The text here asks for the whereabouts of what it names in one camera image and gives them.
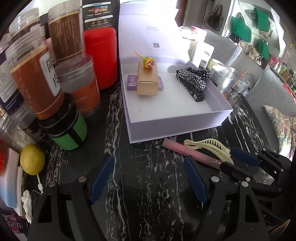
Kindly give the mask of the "dark-label supplement jar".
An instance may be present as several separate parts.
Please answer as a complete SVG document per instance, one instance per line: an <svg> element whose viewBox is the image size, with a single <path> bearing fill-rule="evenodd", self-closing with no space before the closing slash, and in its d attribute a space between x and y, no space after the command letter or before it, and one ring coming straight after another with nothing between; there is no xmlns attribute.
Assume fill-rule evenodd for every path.
<svg viewBox="0 0 296 241"><path fill-rule="evenodd" d="M1 39L1 107L8 115L14 114L20 106L22 106L24 99L18 90L11 73L8 62L6 60L6 50L10 46L10 34L5 34Z"/></svg>

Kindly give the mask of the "purple Manta Ray card box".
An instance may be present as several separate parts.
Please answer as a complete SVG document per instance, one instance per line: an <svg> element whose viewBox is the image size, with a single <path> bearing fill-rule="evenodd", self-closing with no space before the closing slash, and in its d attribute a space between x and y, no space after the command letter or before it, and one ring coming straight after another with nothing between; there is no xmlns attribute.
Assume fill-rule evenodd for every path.
<svg viewBox="0 0 296 241"><path fill-rule="evenodd" d="M163 91L164 84L162 82L161 77L158 77L159 88L158 91ZM137 90L137 75L128 75L127 77L127 90L128 91L136 91Z"/></svg>

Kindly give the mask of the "clear glass mug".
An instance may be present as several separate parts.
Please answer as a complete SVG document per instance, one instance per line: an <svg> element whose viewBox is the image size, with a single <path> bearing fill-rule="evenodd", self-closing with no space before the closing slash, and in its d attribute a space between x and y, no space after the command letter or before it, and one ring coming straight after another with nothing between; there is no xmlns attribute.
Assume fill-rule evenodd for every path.
<svg viewBox="0 0 296 241"><path fill-rule="evenodd" d="M245 77L246 73L247 69L240 73L233 67L225 67L217 88L231 106L243 96L249 87L249 81Z"/></svg>

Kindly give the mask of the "polka dot black scrunchie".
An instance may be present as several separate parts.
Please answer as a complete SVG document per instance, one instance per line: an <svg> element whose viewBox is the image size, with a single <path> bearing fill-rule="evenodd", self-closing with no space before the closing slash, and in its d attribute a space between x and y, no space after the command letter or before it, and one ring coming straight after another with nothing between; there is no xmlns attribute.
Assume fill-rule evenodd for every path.
<svg viewBox="0 0 296 241"><path fill-rule="evenodd" d="M210 72L207 71L206 69L204 68L201 68L201 69L193 69L192 67L187 67L187 70L193 74L195 74L197 76L198 79L200 80L207 80L210 78Z"/></svg>

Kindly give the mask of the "red cylindrical canister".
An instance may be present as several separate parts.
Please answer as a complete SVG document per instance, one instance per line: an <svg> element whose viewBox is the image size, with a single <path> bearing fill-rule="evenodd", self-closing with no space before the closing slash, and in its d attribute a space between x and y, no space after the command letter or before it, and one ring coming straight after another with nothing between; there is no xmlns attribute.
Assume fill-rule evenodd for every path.
<svg viewBox="0 0 296 241"><path fill-rule="evenodd" d="M117 81L117 35L113 27L84 31L85 52L92 56L97 86L107 89Z"/></svg>

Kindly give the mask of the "lavender open gift box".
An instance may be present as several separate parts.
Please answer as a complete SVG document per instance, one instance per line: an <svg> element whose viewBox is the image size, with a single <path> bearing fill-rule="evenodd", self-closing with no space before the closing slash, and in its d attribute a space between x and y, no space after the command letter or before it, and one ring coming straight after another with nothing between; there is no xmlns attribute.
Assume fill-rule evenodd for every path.
<svg viewBox="0 0 296 241"><path fill-rule="evenodd" d="M155 140L222 125L232 107L208 81L205 99L196 102L177 80L176 72L191 65L170 1L130 1L119 11L118 41L121 88L131 143ZM141 56L152 57L164 89L138 96L127 80L138 72Z"/></svg>

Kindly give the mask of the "tall brown-label plastic jar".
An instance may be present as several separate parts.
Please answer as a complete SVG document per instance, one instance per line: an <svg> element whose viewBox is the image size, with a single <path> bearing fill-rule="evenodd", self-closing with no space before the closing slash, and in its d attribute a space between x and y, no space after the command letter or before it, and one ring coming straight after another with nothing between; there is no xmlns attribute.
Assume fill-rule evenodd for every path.
<svg viewBox="0 0 296 241"><path fill-rule="evenodd" d="M57 62L83 54L83 24L80 1L64 1L48 11L48 27Z"/></svg>

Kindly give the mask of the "green-label black jar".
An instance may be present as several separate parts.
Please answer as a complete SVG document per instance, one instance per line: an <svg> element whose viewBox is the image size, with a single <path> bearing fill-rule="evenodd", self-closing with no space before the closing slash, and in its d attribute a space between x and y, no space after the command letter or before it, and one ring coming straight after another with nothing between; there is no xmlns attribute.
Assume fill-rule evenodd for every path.
<svg viewBox="0 0 296 241"><path fill-rule="evenodd" d="M87 135L86 122L68 93L64 94L59 110L50 118L40 120L39 125L57 145L67 151L79 147Z"/></svg>

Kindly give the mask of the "gold rectangular box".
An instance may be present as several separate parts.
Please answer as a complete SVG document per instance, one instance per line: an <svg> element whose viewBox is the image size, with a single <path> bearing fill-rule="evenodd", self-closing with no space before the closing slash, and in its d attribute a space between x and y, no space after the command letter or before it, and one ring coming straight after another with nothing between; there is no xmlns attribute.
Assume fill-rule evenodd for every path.
<svg viewBox="0 0 296 241"><path fill-rule="evenodd" d="M159 80L156 64L152 68L145 68L142 61L138 63L137 90L139 96L156 96Z"/></svg>

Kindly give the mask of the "cream plastic hair claw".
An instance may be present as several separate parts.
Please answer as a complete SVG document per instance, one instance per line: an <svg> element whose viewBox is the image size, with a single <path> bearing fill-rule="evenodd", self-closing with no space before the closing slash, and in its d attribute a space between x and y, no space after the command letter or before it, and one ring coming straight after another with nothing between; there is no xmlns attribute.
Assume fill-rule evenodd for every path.
<svg viewBox="0 0 296 241"><path fill-rule="evenodd" d="M214 138L207 138L197 142L187 139L184 140L183 144L193 150L206 149L218 157L218 159L222 162L234 164L233 160L231 159L230 149Z"/></svg>

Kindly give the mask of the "black cosmetic box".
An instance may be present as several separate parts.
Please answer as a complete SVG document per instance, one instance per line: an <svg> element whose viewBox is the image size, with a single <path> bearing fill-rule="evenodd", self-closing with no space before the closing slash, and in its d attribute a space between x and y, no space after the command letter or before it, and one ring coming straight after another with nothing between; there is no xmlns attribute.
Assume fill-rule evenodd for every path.
<svg viewBox="0 0 296 241"><path fill-rule="evenodd" d="M188 81L186 81L184 75L182 74L181 70L176 71L176 78L177 80L184 86L187 92L193 97L196 102L202 102L205 99L203 93L198 92L193 85L191 85Z"/></svg>

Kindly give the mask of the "grey leaf-pattern chair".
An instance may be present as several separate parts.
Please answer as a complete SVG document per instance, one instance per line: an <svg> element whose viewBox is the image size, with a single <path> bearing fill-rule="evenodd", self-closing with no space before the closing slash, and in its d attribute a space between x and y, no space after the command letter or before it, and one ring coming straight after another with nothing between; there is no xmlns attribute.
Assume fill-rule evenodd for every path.
<svg viewBox="0 0 296 241"><path fill-rule="evenodd" d="M295 100L280 79L271 70L264 70L254 88L246 95L266 136L270 149L278 151L278 137L262 105L277 108L282 114L295 117Z"/></svg>

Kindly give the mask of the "gingham black white scrunchie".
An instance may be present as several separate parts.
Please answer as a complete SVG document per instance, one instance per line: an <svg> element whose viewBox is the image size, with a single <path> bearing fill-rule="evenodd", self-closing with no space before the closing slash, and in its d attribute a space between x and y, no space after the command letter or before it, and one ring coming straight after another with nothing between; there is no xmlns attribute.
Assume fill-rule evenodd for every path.
<svg viewBox="0 0 296 241"><path fill-rule="evenodd" d="M184 80L185 83L194 87L197 92L203 92L206 88L205 80L188 69L180 69L176 71L176 77L179 80Z"/></svg>

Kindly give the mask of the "black oat snack bag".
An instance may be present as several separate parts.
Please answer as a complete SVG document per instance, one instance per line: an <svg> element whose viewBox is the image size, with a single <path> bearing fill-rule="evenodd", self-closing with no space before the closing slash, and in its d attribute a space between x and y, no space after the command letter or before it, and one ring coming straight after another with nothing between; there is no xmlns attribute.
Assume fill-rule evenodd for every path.
<svg viewBox="0 0 296 241"><path fill-rule="evenodd" d="M113 27L118 30L119 0L82 0L83 28Z"/></svg>

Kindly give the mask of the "green tote bag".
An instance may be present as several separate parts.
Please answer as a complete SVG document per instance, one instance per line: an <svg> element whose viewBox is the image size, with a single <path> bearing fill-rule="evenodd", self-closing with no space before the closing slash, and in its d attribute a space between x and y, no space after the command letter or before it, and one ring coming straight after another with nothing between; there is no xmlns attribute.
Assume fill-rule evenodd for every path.
<svg viewBox="0 0 296 241"><path fill-rule="evenodd" d="M245 23L241 12L231 18L231 31L228 37L234 43L239 43L240 41L251 42L251 30Z"/></svg>

